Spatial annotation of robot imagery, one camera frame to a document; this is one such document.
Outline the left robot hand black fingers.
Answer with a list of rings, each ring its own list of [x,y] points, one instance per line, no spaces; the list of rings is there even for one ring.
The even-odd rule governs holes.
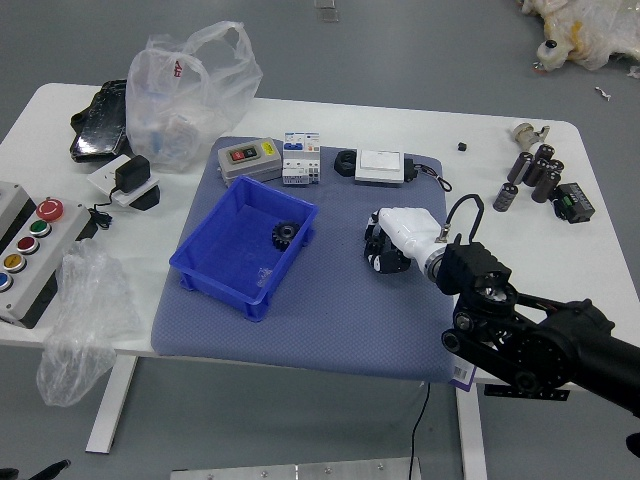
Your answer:
[[[55,479],[63,470],[69,468],[71,461],[69,459],[63,459],[55,462],[43,470],[39,471],[35,475],[29,478],[29,480],[51,480]],[[2,468],[1,480],[16,480],[19,476],[19,470],[15,468]]]

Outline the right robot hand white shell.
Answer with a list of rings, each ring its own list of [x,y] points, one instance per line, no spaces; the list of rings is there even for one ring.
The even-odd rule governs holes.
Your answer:
[[[364,257],[376,272],[404,272],[415,261],[424,276],[436,280],[446,236],[428,210],[381,208],[371,214],[364,239]]]

